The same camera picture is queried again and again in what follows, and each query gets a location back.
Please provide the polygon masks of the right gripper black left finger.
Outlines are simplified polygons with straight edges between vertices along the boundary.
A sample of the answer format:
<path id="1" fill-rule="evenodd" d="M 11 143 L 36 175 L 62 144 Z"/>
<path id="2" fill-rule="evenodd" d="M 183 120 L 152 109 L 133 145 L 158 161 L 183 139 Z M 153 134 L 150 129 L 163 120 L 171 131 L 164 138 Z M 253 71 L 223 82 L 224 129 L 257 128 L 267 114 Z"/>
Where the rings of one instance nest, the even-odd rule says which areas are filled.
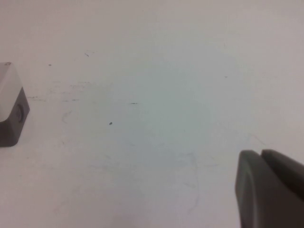
<path id="1" fill-rule="evenodd" d="M 255 151 L 241 151 L 235 193 L 242 228 L 302 228 L 304 201 Z"/>

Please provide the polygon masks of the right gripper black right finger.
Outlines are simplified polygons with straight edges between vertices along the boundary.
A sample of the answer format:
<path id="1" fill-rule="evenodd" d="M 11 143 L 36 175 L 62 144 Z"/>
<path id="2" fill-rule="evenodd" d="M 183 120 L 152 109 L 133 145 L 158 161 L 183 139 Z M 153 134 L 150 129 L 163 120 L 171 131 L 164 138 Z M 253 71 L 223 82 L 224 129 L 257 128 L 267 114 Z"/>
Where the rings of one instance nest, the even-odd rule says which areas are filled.
<path id="1" fill-rule="evenodd" d="M 278 179 L 304 200 L 304 165 L 275 150 L 263 150 L 261 157 Z"/>

